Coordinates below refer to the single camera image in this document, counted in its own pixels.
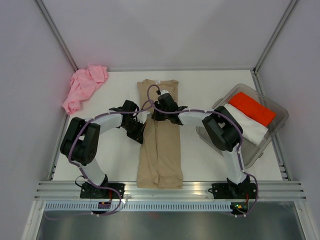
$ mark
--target gray wall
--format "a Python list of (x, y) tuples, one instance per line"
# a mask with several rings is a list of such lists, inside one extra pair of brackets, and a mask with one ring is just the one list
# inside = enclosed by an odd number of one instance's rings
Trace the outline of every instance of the gray wall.
[(320, 226), (320, 1), (298, 3), (260, 70), (266, 95), (289, 112), (280, 140)]
[(72, 70), (32, 0), (0, 8), (0, 239), (21, 239), (48, 174)]
[(252, 68), (290, 0), (43, 0), (79, 67)]

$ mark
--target white cloth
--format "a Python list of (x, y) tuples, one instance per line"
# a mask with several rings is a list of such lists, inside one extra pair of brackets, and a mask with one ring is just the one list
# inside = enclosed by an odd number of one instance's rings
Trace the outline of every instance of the white cloth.
[(248, 117), (229, 103), (226, 103), (224, 107), (242, 127), (243, 137), (258, 146), (268, 132), (268, 128)]

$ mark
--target pink cloth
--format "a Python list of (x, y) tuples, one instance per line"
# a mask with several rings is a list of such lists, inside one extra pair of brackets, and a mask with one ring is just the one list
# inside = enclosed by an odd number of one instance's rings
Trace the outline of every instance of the pink cloth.
[(79, 69), (71, 77), (71, 89), (62, 104), (68, 115), (80, 109), (80, 102), (89, 99), (109, 78), (106, 66), (89, 65), (88, 69)]

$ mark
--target orange cloth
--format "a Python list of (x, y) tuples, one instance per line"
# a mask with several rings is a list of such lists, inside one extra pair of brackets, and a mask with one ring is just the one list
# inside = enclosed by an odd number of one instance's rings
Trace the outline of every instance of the orange cloth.
[(262, 106), (243, 92), (239, 92), (231, 98), (229, 104), (265, 127), (276, 117), (276, 114), (273, 111)]

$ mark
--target white table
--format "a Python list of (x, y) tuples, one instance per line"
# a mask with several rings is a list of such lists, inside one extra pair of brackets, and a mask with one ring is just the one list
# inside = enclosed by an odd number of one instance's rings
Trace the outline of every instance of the white table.
[[(110, 72), (108, 81), (83, 103), (82, 110), (70, 116), (69, 121), (73, 117), (94, 117), (109, 108), (122, 106), (126, 99), (139, 104), (137, 82), (144, 79), (178, 80), (178, 104), (197, 109), (210, 109), (236, 84), (255, 88), (249, 70)], [(181, 126), (180, 139), (184, 181), (226, 180), (223, 157), (199, 138), (195, 126)], [(136, 181), (139, 153), (140, 144), (128, 138), (124, 129), (115, 128), (100, 135), (96, 159), (110, 181)], [(271, 143), (247, 172), (260, 181), (282, 180)], [(79, 175), (80, 171), (60, 154), (53, 180), (73, 181)]]

